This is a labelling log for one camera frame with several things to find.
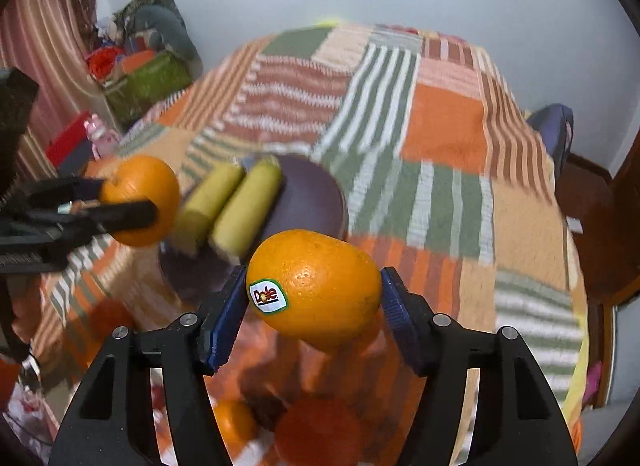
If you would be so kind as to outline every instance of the patchwork blanket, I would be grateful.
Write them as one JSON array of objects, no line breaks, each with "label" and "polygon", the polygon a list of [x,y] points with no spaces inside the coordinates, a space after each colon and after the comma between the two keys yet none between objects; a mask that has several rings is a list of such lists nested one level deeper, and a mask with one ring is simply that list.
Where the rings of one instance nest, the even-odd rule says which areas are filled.
[{"label": "patchwork blanket", "polygon": [[[380,268],[395,266],[434,311],[483,331],[516,327],[578,433],[588,332],[577,253],[539,135],[484,49],[386,26],[294,30],[242,46],[178,97],[151,110],[91,175],[146,153],[170,164],[186,191],[228,157],[310,157],[344,192],[348,241]],[[133,250],[108,236],[75,251],[45,289],[34,346],[49,383],[81,376],[86,315],[105,295],[123,300],[145,329],[189,308],[164,284],[157,248]],[[248,315],[229,363],[207,380],[210,398],[343,398],[366,428],[362,461],[391,465],[424,380],[402,362],[382,321],[374,330],[327,356]],[[477,384],[471,370],[457,463],[469,450]],[[172,464],[162,428],[162,458]],[[236,460],[277,464],[272,441],[263,432]]]}]

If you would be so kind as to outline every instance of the wooden door frame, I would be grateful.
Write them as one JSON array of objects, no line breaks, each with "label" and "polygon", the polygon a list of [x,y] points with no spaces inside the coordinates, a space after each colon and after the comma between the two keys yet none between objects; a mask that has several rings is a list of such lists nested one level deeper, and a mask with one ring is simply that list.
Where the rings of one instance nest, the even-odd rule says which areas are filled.
[{"label": "wooden door frame", "polygon": [[616,311],[618,306],[631,300],[640,291],[640,275],[636,277],[628,286],[607,298],[602,303],[602,332],[604,339],[604,358],[602,361],[602,375],[600,386],[596,397],[596,407],[605,406],[609,400],[611,391],[611,379],[613,375],[613,365],[616,357]]}]

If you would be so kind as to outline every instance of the baseboard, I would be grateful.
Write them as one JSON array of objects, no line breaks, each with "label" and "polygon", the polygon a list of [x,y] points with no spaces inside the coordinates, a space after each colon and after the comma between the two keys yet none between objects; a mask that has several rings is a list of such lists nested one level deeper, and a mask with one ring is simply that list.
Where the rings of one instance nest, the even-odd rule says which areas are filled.
[{"label": "baseboard", "polygon": [[596,175],[602,177],[607,184],[611,184],[612,177],[609,170],[603,168],[602,166],[597,165],[590,160],[585,159],[584,157],[580,157],[575,153],[570,153],[567,159],[567,162],[571,164],[575,164],[576,166],[582,168],[583,170],[590,171],[591,173],[595,173]]}]

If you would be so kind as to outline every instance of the wooden floor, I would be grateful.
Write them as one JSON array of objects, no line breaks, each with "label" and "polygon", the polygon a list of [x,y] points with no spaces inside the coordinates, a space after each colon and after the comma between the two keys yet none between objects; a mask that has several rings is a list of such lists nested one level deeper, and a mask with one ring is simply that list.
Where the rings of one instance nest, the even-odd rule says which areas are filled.
[{"label": "wooden floor", "polygon": [[574,233],[574,240],[589,304],[590,362],[596,362],[603,357],[598,305],[640,274],[640,244],[631,237],[626,215],[602,176],[569,162],[556,184],[556,197],[562,213],[582,222],[584,233]]}]

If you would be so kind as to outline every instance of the white sticker with green border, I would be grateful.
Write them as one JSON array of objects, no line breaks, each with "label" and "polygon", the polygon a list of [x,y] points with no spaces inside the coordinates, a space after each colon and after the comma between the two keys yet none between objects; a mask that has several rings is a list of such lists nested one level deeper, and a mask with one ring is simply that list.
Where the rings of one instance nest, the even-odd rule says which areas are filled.
[{"label": "white sticker with green border", "polygon": [[264,279],[249,284],[249,296],[265,314],[274,314],[289,306],[284,289],[275,280]]}]

